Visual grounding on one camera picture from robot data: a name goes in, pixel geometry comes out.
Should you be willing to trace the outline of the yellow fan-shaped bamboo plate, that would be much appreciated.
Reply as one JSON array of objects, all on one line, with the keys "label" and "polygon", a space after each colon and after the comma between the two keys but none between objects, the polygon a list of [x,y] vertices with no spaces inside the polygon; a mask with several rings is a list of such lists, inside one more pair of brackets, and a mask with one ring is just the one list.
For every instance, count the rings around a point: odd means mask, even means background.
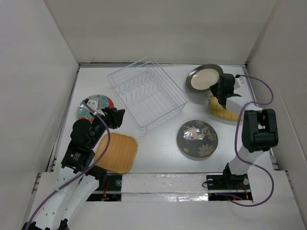
[{"label": "yellow fan-shaped bamboo plate", "polygon": [[238,115],[224,109],[213,95],[209,99],[209,114],[229,121],[238,121]]}]

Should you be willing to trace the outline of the dark rimmed cream plate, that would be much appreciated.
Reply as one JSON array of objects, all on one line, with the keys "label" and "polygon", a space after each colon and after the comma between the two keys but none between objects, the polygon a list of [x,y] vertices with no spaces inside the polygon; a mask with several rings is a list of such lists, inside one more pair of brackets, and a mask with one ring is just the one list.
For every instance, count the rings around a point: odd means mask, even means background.
[{"label": "dark rimmed cream plate", "polygon": [[186,78],[186,86],[194,92],[205,92],[216,84],[223,69],[215,64],[204,64],[192,70]]}]

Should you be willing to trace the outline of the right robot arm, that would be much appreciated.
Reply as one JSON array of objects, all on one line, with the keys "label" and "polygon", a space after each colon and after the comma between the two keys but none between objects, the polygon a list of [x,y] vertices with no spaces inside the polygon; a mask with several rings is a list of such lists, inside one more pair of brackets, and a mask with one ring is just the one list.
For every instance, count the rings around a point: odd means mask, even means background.
[{"label": "right robot arm", "polygon": [[210,87],[213,96],[225,110],[238,115],[235,133],[236,156],[225,166],[218,183],[226,189],[235,189],[247,179],[249,168],[263,152],[277,146],[278,127],[276,112],[263,109],[254,102],[234,93],[235,76],[222,74]]}]

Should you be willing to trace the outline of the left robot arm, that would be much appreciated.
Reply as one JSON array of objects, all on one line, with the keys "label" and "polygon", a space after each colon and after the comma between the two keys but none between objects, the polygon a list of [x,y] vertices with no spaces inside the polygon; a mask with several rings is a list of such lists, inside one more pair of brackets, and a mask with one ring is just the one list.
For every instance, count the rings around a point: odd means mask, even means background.
[{"label": "left robot arm", "polygon": [[107,171],[96,165],[94,147],[104,132],[119,128],[124,109],[90,109],[94,121],[77,120],[61,162],[53,192],[38,206],[24,230],[67,230],[79,209],[95,190],[108,187]]}]

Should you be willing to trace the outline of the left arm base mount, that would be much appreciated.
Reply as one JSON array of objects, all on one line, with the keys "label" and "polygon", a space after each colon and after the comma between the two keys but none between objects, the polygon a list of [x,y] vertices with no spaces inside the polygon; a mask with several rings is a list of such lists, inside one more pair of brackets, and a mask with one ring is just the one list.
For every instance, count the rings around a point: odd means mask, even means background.
[{"label": "left arm base mount", "polygon": [[122,175],[108,173],[106,182],[96,189],[87,201],[117,202],[121,201]]}]

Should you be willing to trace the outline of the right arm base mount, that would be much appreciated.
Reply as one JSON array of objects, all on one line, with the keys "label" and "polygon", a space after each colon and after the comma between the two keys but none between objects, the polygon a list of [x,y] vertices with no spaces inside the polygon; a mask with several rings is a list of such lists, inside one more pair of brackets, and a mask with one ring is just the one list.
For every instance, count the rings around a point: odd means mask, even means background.
[{"label": "right arm base mount", "polygon": [[202,187],[207,188],[210,201],[249,200],[252,201],[252,192],[247,173],[232,174],[227,164],[220,174],[208,174]]}]

